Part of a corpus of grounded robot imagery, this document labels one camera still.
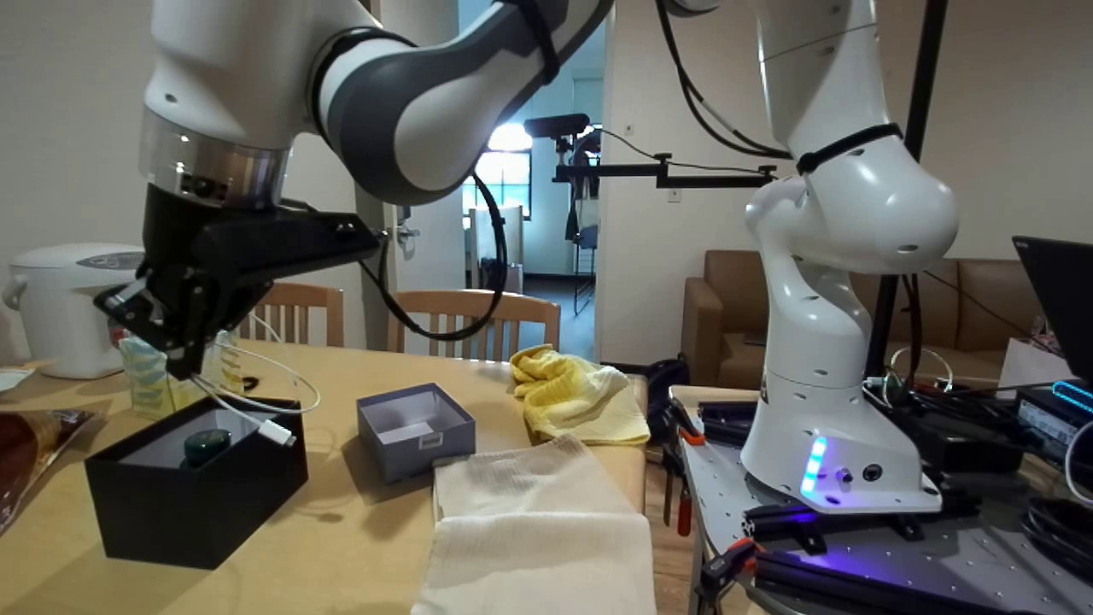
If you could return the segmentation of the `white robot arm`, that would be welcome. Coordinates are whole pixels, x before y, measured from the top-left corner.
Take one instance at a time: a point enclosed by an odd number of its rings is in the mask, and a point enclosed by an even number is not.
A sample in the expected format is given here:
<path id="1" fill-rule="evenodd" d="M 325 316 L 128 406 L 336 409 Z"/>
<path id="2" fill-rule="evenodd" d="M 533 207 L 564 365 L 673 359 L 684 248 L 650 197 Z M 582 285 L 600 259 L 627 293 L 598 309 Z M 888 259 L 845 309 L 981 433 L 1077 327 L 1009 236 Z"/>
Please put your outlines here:
<path id="1" fill-rule="evenodd" d="M 495 0 L 465 34 L 413 46 L 358 0 L 154 0 L 144 263 L 95 309 L 194 375 L 215 331 L 274 281 L 375 248 L 351 214 L 281 204 L 301 132 L 364 196 L 436 202 L 608 9 Z M 754 14 L 766 109 L 794 174 L 746 204 L 767 324 L 742 465 L 828 517 L 936 511 L 943 493 L 920 448 L 865 402 L 871 317 L 852 281 L 936 267 L 956 240 L 952 191 L 888 116 L 874 0 L 754 0 Z"/>

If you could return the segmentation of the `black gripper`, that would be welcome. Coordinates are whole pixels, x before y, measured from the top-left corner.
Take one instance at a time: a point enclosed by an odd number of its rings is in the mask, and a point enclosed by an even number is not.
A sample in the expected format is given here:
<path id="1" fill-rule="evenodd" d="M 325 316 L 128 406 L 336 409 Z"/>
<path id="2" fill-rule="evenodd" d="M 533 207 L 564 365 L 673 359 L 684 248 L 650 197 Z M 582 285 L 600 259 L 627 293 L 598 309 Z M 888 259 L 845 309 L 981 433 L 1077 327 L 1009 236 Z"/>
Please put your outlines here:
<path id="1" fill-rule="evenodd" d="M 165 351 L 173 379 L 220 375 L 220 342 L 295 273 L 364 259 L 380 240 L 351 211 L 274 202 L 204 204 L 148 189 L 144 259 L 131 285 L 91 303 Z"/>

